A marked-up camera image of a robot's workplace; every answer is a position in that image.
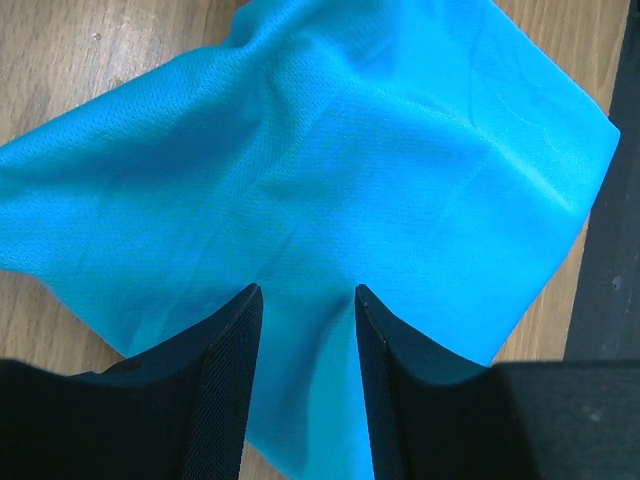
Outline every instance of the black strip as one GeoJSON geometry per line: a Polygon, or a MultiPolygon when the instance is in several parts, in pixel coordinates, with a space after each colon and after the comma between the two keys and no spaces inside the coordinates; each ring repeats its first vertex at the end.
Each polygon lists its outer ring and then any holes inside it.
{"type": "Polygon", "coordinates": [[[611,101],[620,145],[591,212],[565,360],[640,359],[640,0],[611,101]]]}

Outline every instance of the brown wooden floor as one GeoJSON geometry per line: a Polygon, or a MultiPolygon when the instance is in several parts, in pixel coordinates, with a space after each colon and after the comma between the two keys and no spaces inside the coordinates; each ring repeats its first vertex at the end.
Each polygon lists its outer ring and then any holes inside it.
{"type": "MultiPolygon", "coordinates": [[[[178,53],[219,43],[241,1],[0,1],[0,145],[178,53]]],[[[498,4],[608,109],[628,0],[498,4]]],[[[582,246],[581,237],[499,358],[561,358],[582,246]]],[[[57,372],[102,371],[119,358],[37,281],[3,272],[0,339],[0,356],[57,372]]],[[[280,476],[248,449],[241,478],[280,476]]]]}

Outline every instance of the towel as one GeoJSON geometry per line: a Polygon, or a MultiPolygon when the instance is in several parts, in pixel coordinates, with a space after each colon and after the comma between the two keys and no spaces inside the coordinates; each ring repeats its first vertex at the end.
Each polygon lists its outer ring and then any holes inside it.
{"type": "Polygon", "coordinates": [[[0,149],[0,268],[125,356],[258,283],[248,440],[294,479],[370,479],[356,285],[489,363],[617,140],[490,0],[253,0],[223,45],[0,149]]]}

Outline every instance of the wooden surface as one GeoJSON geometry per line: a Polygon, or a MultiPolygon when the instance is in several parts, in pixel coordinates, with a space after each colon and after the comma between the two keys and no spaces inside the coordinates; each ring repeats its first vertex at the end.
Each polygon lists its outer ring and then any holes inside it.
{"type": "MultiPolygon", "coordinates": [[[[178,53],[219,43],[240,1],[1,0],[0,145],[178,53]]],[[[628,0],[498,3],[607,110],[628,0]]],[[[500,358],[561,358],[582,242],[500,358]]],[[[3,272],[0,339],[0,356],[57,372],[102,371],[119,359],[36,280],[3,272]]],[[[248,449],[241,478],[280,476],[248,449]]]]}

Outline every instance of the black object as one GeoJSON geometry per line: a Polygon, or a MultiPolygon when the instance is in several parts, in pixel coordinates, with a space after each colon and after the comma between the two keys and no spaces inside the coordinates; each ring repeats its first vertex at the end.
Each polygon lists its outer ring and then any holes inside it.
{"type": "Polygon", "coordinates": [[[640,0],[611,100],[621,138],[591,212],[566,360],[640,359],[640,0]]]}
{"type": "Polygon", "coordinates": [[[250,285],[103,374],[0,361],[0,479],[237,478],[261,324],[250,285]]]}
{"type": "Polygon", "coordinates": [[[640,362],[486,369],[355,303],[377,480],[640,479],[640,362]]]}

